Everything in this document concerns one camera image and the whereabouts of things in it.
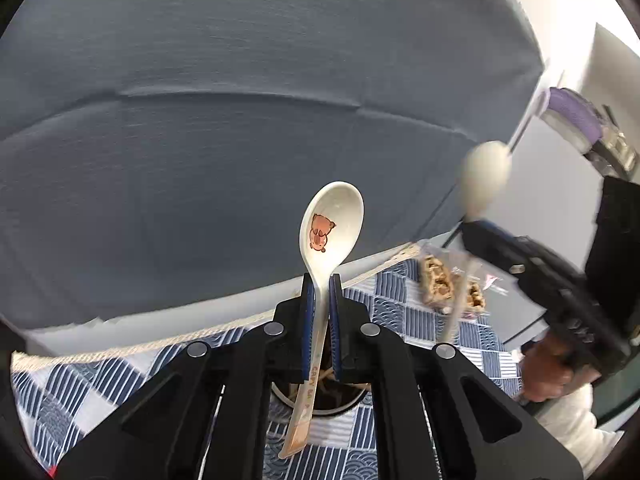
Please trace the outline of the person's right hand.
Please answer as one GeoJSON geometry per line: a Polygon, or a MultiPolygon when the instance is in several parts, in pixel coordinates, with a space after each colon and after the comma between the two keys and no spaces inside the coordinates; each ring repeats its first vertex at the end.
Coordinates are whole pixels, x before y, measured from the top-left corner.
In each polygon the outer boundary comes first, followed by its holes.
{"type": "Polygon", "coordinates": [[[554,333],[547,332],[521,360],[522,396],[532,402],[559,399],[591,384],[601,374],[592,367],[573,370],[564,364],[572,353],[570,347],[554,333]]]}

